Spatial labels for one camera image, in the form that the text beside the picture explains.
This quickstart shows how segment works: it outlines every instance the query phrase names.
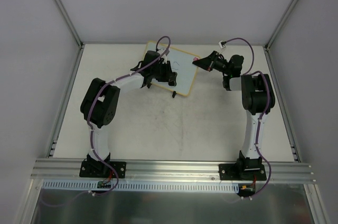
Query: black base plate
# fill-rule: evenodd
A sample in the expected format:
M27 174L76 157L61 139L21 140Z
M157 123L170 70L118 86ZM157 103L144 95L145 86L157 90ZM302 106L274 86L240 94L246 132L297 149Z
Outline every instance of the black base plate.
M126 162L115 162L110 161L110 166L112 166L118 175L119 179L123 179L126 176ZM98 172L96 169L93 169L92 166L90 166L87 162L87 159L85 159L81 164L80 174L79 176L81 178L107 178L109 176L110 169L105 169L104 172Z
M220 174L220 180L239 180L239 181L253 181L256 177L256 181L266 181L265 167L262 164L260 170L246 171L238 173L234 171L234 164L219 164L218 172Z

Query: white wall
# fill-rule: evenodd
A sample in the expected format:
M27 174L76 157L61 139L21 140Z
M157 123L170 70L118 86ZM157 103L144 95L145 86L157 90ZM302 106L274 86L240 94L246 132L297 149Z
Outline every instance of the white wall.
M204 44L265 44L291 0L62 0L81 39L145 43L164 34Z
M77 46L53 0L0 0L0 223L49 143Z
M303 161L338 219L338 0L301 0L271 56Z

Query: white robotic arm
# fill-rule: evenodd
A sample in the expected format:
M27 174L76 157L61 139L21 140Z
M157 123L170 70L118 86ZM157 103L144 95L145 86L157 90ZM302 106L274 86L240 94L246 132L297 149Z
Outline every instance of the white robotic arm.
M144 77L136 73L128 78L119 80L111 86L115 86L120 89L120 94L127 93L133 89L141 88L144 82ZM95 152L102 159L105 160L109 156L109 147L108 147L108 128L107 126L102 126L99 128L97 125L94 126L94 134L93 134L93 145ZM92 157L95 161L98 161L97 157L93 153L93 149L89 151L90 157Z
M229 87L231 91L241 91L242 84L241 78L231 78L229 80ZM252 114L250 111L246 110L247 113L247 127L245 130L245 138L242 146L242 154L245 158L257 159L259 158L259 154L256 151L256 135L258 130L258 120L261 116L261 113ZM259 128L258 135L258 148L261 150L264 124L269 114L265 114L262 116L261 124Z
M115 116L120 94L150 86L153 79L159 82L168 82L169 86L176 86L177 73L172 71L170 61L167 60L164 53L160 55L156 51L147 51L143 61L140 61L131 71L129 75L125 75L117 81L109 81L113 82L109 85L99 78L93 79L87 90L80 111L83 113L84 119L90 121L92 149L89 150L87 158L82 162L81 177L106 178L109 175L107 164L111 161L106 126ZM122 163L120 170L124 169L125 166Z
M222 72L223 87L227 91L241 91L243 108L247 112L245 140L239 157L235 164L219 165L220 179L266 180L265 168L257 148L260 151L264 125L270 110L275 105L275 96L269 75L264 74L264 79L262 75L241 75L243 61L244 57L239 55L233 55L227 61L222 54L213 51L206 58L196 60L193 64L206 71L215 69Z

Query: white table surface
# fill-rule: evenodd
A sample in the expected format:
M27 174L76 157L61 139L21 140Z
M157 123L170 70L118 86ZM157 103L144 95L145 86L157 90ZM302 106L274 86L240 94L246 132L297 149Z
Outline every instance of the white table surface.
M145 44L86 44L54 157L85 158L89 130L81 102L93 78L114 79L143 58ZM175 45L204 58L217 45ZM263 48L255 46L252 72L269 72ZM227 46L226 59L244 56L242 72L251 63L247 46ZM242 147L246 112L240 91L226 91L222 74L198 70L188 97L152 86L120 95L109 126L111 158L137 160L235 161ZM265 125L262 153L273 162L293 162L278 100Z

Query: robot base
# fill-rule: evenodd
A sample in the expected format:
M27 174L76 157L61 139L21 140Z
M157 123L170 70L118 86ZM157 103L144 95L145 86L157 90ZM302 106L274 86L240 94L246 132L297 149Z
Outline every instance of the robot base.
M242 151L234 164L218 165L220 180L237 181L265 181L267 179L265 167L262 164L261 157L258 159L245 158Z
M104 160L105 163L108 163L112 166L116 173L118 174L119 179L123 179L126 176L126 162L113 162L110 160L110 154ZM87 154L87 158L82 161L80 174L81 178L107 178L110 175L110 169L105 166L103 163L94 160Z

